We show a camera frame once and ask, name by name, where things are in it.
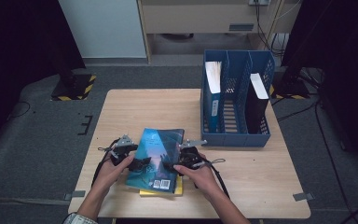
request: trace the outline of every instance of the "book cover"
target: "book cover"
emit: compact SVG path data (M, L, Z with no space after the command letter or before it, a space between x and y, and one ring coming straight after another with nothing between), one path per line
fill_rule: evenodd
M157 130L145 128L135 152L136 159L150 157L150 163L140 171L129 171L126 185L137 189L148 189L174 193L177 173L163 166L163 161L178 161L185 130Z
M220 101L221 62L205 62L206 87L206 118L210 133L218 128L218 108Z
M245 104L245 120L248 133L258 133L262 118L265 116L269 95L258 73L251 74Z
M141 197L180 197L183 196L183 177L177 176L176 177L176 186L175 190L172 193L154 191L154 190L147 190L147 189L140 189L139 195Z

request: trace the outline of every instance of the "black curtain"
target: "black curtain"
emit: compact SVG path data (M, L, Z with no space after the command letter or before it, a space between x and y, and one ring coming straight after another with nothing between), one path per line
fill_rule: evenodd
M296 78L301 67L325 69L342 53L358 25L358 1L303 0L286 46L283 79Z
M288 79L301 67L324 70L324 108L343 147L358 152L358 1L304 0L282 65Z
M0 0L0 129L24 86L84 67L58 1Z

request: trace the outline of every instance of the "forearm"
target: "forearm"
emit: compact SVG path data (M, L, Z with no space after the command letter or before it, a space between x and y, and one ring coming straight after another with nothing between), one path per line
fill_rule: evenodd
M228 196L226 196L226 194L222 190L216 190L208 194L207 199L209 200L223 223L250 224L250 221L242 214L242 212L228 198Z
M77 213L83 217L97 220L104 196L105 192L103 190L91 189L86 199L80 205Z

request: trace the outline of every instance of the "cable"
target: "cable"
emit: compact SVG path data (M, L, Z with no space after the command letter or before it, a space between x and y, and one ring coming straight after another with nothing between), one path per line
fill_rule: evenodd
M318 85L321 85L313 76L310 75L310 72L304 72L303 69L300 70L301 73L303 73L304 75L306 75L310 80L312 80L313 82L308 82L313 88L315 88L315 90L318 90L319 87L317 85L315 85L314 83L317 83Z
M283 61L283 55L284 55L284 52L285 52L285 47L284 47L284 42L286 41L286 34L284 34L283 36L283 42L282 42L282 54L281 54L281 63Z
M227 195L227 197L229 198L229 195L228 195L228 190L226 188L226 185L225 185L225 182L223 181L223 178L222 176L220 175L220 173L214 168L213 166L213 163L217 163L217 162L223 162L223 161L226 161L225 159L217 159L217 160L214 160L214 161L208 161L204 158L201 157L201 159L203 161L205 161L209 167L212 168L214 174L216 175L217 179L219 180L219 183L220 183L220 186L222 187L222 190L223 192L225 192L225 194Z
M295 113L292 113L292 114L290 114L290 115L286 115L286 116L283 116L283 117L281 117L281 118L278 118L278 122L280 122L280 121L282 121L282 120L284 120L284 119L288 119L288 118L290 118L290 117L292 117L292 116L294 116L294 115L300 114L300 113L302 113L302 112L305 112L305 111L307 111L307 110L313 108L313 107L315 106L315 104L317 104L317 103L312 103L312 105L308 106L308 107L305 108L305 109L302 109L302 110L297 111L297 112L295 112Z
M280 17L275 18L274 21L277 21L278 19L284 17L287 13L289 13L290 11L292 11L293 9L295 9L295 7L296 7L300 2L301 2L301 0L298 0L298 2L295 3L295 5L294 5L292 8L290 8L289 10L287 10L287 11L286 11L285 13L283 13Z
M100 173L100 170L101 168L103 167L103 164L106 162L106 161L109 161L110 160L110 157L108 156L109 152L112 150L112 147L115 143L118 142L118 140L120 140L119 138L116 139L115 141L113 141L109 147L98 147L98 150L100 151L104 151L105 154L103 155L103 158L101 159L101 161L98 163L98 166L97 168L95 169L95 173L94 173L94 177L92 178L92 181L91 181L91 186L94 185L94 182L95 180L97 179L98 177L98 174Z
M338 186L339 186L339 190L341 191L341 195L342 195L342 198L344 200L344 203L346 204L349 212L351 213L351 217L356 221L356 223L358 223L358 220L356 219L355 217L355 214L352 212L351 210L351 207L348 203L348 199L347 199L347 196L345 194L345 191L344 191L344 188L342 188L342 184L341 184L341 180L339 179L339 176L338 176L338 171L337 171L337 168L336 168L336 164L334 163L334 160L333 160L333 156L331 155L331 150L330 150L330 147L327 145L327 141L326 141L326 138L325 138L325 135L324 135L324 129L322 128L322 124L319 120L319 116L318 116L318 104L321 102L321 99L318 100L318 102L316 102L315 104L315 117L316 117L316 121L318 122L318 126L319 126L319 130L321 131L321 135L322 135L322 138L324 140L324 145L326 147L326 150L327 150L327 153L328 153L328 156L330 158L330 162L333 166L333 171L334 171L334 174L336 176L336 179L337 179L337 182L338 182Z
M276 105L277 103L279 103L279 102L282 101L282 100L284 100L284 98L281 98L281 99L275 101L274 103L272 103L272 105Z
M304 48L306 46L306 43L309 41L309 38L312 36L314 30L318 26L320 20L326 13L327 9L330 8L331 4L333 3L333 0L329 0L326 5L324 6L321 13L319 13L318 18L316 19L316 22L312 24L309 31L306 33L305 37L302 39L302 42L299 44L298 48L296 48L296 51L293 53L292 57L288 60L288 67L293 66L293 64L299 64L301 63L301 60L303 60L304 57L307 56L307 54L304 51ZM298 75L294 76L291 75L290 79L295 80L298 78Z
M324 77L325 77L324 71L322 69L319 69L319 68L316 68L316 71L318 71L319 74L321 75L320 76L320 80L321 80L320 82L323 83L324 82Z
M260 5L258 3L258 0L255 0L255 16L256 16L256 20L257 20L257 34L258 34L258 37L260 38L261 42L263 42L264 46L268 50L272 51L271 48L269 47L269 41L267 40L266 36L264 35L264 31L260 26Z
M283 48L283 45L280 43L279 38L278 38L278 44L281 45L281 48L280 49L274 48L275 39L276 39L277 35L278 34L275 34L274 37L272 38L271 49L272 49L272 53L274 54L274 56L280 56L281 60L282 60L282 56L284 54L284 48Z
M31 105L30 105L28 102L19 101L19 102L17 102L17 104L26 104L26 105L28 105L28 108L25 110L25 112L23 112L22 114L16 115L16 116L11 116L11 114L9 114L8 117L7 117L7 120L21 117L21 116L23 116L24 114L28 113L28 111L31 109Z
M51 199L0 198L0 203L24 203L37 205L69 205L69 201Z
M353 212L349 217L345 218L345 220L343 220L343 221L341 222L341 224L347 223L349 220L351 220L352 218L354 218L356 215L358 215L358 209L357 209L355 212Z

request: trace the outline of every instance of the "wall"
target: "wall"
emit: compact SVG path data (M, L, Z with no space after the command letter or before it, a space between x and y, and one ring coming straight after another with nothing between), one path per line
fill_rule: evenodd
M60 0L83 58L145 58L136 0Z

